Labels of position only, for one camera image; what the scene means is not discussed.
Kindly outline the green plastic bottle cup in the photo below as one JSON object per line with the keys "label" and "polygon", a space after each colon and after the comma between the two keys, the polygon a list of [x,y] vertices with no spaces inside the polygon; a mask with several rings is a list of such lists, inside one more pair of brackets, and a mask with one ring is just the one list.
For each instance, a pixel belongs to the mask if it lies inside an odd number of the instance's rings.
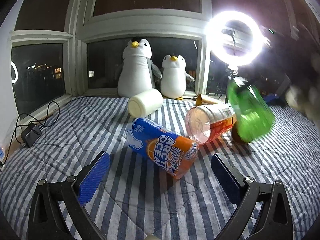
{"label": "green plastic bottle cup", "polygon": [[227,98],[235,112],[237,133],[243,142],[252,142],[271,130],[274,114],[252,80],[240,76],[233,78],[227,87]]}

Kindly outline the brown round cup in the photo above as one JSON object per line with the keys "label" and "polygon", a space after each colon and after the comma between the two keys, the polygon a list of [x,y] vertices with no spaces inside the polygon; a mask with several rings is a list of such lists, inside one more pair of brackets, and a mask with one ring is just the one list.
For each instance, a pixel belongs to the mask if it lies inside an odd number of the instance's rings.
{"label": "brown round cup", "polygon": [[235,143],[239,144],[239,145],[247,145],[249,144],[251,141],[243,141],[240,138],[240,135],[238,134],[238,128],[237,128],[237,122],[234,123],[232,129],[231,129],[231,136],[232,139]]}

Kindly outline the clear orange plastic bottle cup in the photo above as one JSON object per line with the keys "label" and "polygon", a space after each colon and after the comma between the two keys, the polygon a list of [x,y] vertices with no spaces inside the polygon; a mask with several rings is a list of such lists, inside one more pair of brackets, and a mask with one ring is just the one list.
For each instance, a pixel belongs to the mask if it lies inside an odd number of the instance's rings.
{"label": "clear orange plastic bottle cup", "polygon": [[188,137],[203,145],[231,130],[236,116],[229,103],[200,105],[188,111],[184,122]]}

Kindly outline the brown paper cup lying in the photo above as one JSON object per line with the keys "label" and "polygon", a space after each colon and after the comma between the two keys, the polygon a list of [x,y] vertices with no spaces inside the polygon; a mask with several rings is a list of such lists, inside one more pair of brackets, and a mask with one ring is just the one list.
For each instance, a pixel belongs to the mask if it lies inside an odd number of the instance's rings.
{"label": "brown paper cup lying", "polygon": [[195,106],[201,105],[214,105],[219,103],[219,100],[212,98],[211,96],[199,94],[196,98]]}

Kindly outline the white plastic cup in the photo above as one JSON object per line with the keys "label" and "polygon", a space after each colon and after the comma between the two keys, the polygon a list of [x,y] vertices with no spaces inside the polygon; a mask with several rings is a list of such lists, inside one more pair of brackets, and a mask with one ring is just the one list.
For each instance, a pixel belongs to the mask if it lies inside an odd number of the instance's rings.
{"label": "white plastic cup", "polygon": [[163,106],[163,96],[156,89],[150,89],[131,97],[127,108],[134,118],[143,118]]}

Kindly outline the white power strip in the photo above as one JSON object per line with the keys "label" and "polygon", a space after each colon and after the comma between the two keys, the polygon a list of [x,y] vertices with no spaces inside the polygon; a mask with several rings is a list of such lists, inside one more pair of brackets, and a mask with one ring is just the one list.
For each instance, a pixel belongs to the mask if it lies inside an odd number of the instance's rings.
{"label": "white power strip", "polygon": [[0,146],[0,171],[2,172],[4,170],[4,161],[5,161],[6,153],[3,146]]}

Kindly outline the blue white striped quilt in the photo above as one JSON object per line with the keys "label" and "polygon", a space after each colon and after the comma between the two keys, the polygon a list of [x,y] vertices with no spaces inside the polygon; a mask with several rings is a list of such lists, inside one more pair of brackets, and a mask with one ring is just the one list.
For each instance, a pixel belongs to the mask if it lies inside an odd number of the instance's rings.
{"label": "blue white striped quilt", "polygon": [[235,210],[210,165],[219,153],[245,176],[284,183],[293,236],[302,239],[319,215],[319,137],[294,109],[271,109],[275,121],[266,136],[238,145],[226,133],[201,146],[190,170],[175,180],[128,147],[125,129],[132,118],[126,99],[75,100],[49,120],[33,147],[18,149],[7,161],[1,211],[25,239],[37,182],[63,181],[105,151],[111,166],[86,210],[108,239],[213,239]]}

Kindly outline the black power adapter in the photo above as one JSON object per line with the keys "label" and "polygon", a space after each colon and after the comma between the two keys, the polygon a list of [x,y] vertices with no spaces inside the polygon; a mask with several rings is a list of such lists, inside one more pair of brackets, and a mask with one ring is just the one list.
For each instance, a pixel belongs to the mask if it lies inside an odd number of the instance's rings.
{"label": "black power adapter", "polygon": [[21,133],[21,139],[27,147],[32,147],[41,134],[39,126],[32,123]]}

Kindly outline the blue orange Arctic Ocean bottle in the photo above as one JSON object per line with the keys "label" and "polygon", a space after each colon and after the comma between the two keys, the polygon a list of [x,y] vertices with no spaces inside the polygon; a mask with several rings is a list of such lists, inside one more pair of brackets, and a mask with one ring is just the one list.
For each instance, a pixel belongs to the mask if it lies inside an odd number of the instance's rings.
{"label": "blue orange Arctic Ocean bottle", "polygon": [[199,143],[176,134],[148,119],[137,118],[126,128],[126,140],[136,153],[149,158],[175,179],[191,168],[199,151]]}

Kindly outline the small plush penguin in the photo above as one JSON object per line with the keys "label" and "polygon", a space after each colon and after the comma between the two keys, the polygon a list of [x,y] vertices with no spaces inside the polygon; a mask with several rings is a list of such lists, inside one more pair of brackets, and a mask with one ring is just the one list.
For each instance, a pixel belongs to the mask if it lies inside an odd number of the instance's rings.
{"label": "small plush penguin", "polygon": [[162,61],[162,79],[160,90],[163,96],[171,99],[181,98],[187,88],[187,80],[195,79],[186,71],[186,62],[182,55],[166,55]]}

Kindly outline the large plush penguin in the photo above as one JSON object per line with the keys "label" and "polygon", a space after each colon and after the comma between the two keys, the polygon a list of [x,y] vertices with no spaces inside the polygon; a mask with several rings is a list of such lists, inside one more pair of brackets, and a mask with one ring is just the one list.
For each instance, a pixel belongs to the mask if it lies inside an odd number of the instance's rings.
{"label": "large plush penguin", "polygon": [[117,93],[130,98],[156,87],[154,78],[162,73],[151,60],[152,49],[145,38],[132,38],[123,51],[123,63],[115,75],[118,80]]}

